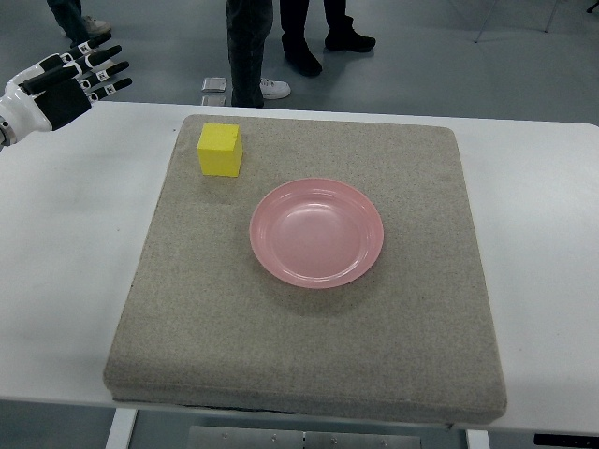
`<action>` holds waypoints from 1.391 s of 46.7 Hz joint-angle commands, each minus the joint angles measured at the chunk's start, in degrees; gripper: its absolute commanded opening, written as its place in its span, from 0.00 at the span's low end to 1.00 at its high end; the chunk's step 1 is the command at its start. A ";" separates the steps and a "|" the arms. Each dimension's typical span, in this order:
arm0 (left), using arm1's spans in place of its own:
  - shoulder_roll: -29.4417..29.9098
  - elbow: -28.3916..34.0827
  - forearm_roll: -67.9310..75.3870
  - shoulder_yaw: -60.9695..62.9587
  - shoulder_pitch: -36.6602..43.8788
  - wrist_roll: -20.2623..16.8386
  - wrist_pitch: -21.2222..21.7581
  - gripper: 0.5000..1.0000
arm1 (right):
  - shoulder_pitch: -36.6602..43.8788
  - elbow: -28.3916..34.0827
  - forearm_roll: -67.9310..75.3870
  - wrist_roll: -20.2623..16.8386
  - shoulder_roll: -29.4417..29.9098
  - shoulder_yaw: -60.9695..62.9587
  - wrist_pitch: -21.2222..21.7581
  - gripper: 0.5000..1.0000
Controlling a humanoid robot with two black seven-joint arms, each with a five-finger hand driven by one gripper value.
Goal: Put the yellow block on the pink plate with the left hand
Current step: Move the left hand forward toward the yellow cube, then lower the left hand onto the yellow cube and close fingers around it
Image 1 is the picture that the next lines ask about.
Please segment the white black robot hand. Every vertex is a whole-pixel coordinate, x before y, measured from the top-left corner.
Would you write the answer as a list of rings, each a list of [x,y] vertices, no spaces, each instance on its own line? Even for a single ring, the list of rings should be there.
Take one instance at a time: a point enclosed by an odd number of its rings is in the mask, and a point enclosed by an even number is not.
[[[112,61],[122,47],[101,47],[110,39],[109,32],[93,37],[9,80],[1,96],[1,147],[14,145],[33,132],[56,131],[94,103],[130,86],[130,78],[119,77],[129,63]]]

